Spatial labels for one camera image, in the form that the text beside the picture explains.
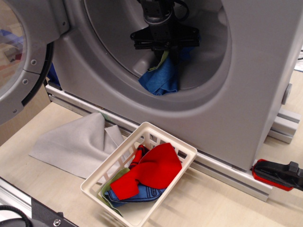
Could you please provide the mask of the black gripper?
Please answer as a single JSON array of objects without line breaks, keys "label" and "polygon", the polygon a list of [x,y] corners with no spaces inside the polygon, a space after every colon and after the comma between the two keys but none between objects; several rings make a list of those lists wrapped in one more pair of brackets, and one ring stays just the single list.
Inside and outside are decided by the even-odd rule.
[{"label": "black gripper", "polygon": [[162,61],[164,50],[169,50],[169,57],[174,65],[180,61],[180,48],[196,47],[200,44],[199,30],[181,24],[173,9],[154,14],[143,11],[147,27],[131,33],[135,49],[152,49],[158,62]]}]

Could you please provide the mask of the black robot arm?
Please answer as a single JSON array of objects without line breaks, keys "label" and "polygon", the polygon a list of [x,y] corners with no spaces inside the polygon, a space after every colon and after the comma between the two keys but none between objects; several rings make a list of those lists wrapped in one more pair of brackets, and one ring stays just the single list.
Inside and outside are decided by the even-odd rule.
[{"label": "black robot arm", "polygon": [[181,0],[138,2],[148,26],[130,35],[135,49],[151,49],[157,58],[168,51],[172,63],[177,65],[183,48],[199,46],[199,30],[182,24],[189,16],[189,8],[185,2]]}]

